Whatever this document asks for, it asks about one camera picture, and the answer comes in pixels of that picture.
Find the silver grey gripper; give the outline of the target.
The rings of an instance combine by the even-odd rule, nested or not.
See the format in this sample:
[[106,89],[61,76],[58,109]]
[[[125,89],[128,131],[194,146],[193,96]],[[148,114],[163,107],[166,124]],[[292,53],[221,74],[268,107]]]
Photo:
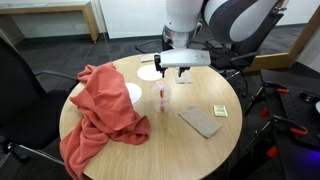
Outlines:
[[166,70],[169,67],[179,67],[178,77],[190,67],[208,66],[211,63],[210,54],[205,50],[196,49],[171,49],[154,56],[157,68],[160,69],[162,78],[165,78]]

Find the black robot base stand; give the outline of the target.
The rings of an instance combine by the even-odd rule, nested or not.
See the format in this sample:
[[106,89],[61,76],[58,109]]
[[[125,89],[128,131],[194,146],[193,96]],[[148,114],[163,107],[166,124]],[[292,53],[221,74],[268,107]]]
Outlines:
[[[244,180],[271,159],[280,164],[281,176],[285,180],[320,180],[319,150],[319,86],[317,79],[292,74],[263,70],[261,85],[270,81],[289,89],[288,93],[266,88],[264,101],[254,105],[244,116],[245,134],[239,160],[229,171],[230,180]],[[273,131],[278,154],[268,158],[262,154],[253,139],[272,115],[287,118],[308,130],[306,136],[287,133],[277,126]]]

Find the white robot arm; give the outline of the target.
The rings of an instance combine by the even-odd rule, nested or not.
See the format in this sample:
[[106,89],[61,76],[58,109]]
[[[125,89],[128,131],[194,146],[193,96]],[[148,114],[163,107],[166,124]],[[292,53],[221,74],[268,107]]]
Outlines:
[[219,43],[233,44],[252,36],[278,4],[278,0],[166,0],[162,32],[163,51],[154,56],[155,68],[165,75],[178,68],[178,75],[194,66],[208,66],[208,51],[188,46],[203,18]]

